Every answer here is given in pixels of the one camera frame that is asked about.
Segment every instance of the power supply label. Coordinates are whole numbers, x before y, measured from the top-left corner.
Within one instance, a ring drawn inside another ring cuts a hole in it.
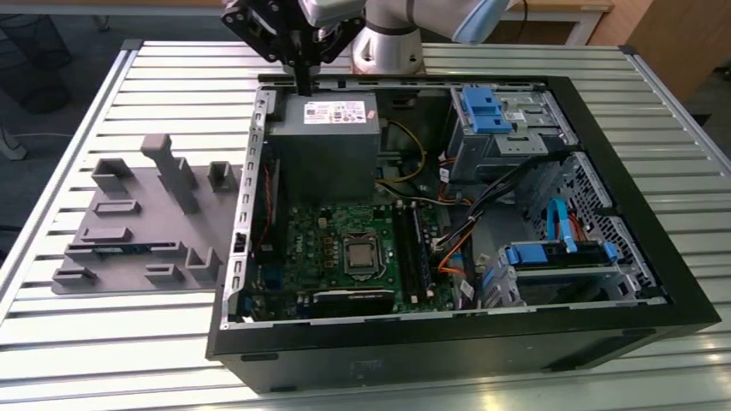
[[[364,123],[365,102],[311,101],[305,103],[305,124]]]

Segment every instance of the white label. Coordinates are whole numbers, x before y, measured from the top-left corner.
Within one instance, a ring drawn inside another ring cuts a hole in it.
[[[516,122],[516,121],[525,121],[525,116],[523,115],[521,111],[513,111],[512,113],[504,113],[504,119]]]
[[[120,247],[100,247],[93,249],[97,253],[121,253],[124,250]]]
[[[439,169],[439,179],[441,182],[449,182],[449,170]]]
[[[311,101],[305,104],[305,124],[363,122],[367,122],[363,101]]]
[[[461,284],[459,284],[459,289],[467,295],[467,298],[471,300],[475,295],[475,289],[472,288],[472,285],[465,280],[461,280]]]

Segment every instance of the chip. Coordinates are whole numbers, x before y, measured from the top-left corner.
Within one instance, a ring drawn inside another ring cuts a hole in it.
[[[347,248],[347,260],[352,268],[372,267],[375,264],[369,244],[352,244]]]

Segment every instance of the yellow wire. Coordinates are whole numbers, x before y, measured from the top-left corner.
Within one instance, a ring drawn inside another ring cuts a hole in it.
[[[413,142],[419,146],[419,153],[421,154],[421,162],[419,163],[419,168],[416,169],[416,171],[413,171],[409,175],[407,175],[404,177],[396,177],[396,178],[379,178],[379,179],[376,179],[376,182],[405,182],[409,178],[413,178],[421,172],[421,170],[424,169],[424,164],[425,164],[424,146],[421,146],[421,142],[419,141],[419,139],[416,138],[413,133],[411,133],[411,130],[407,128],[407,126],[404,126],[403,124],[400,124],[395,120],[388,120],[388,122],[391,124],[395,124],[396,127],[399,127],[401,129],[401,131],[411,137],[411,139],[413,140]]]

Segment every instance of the cpu socket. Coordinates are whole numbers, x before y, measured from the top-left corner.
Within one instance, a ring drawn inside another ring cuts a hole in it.
[[[380,264],[380,247],[375,233],[347,235],[343,239],[345,274],[357,281],[379,278],[385,267]]]

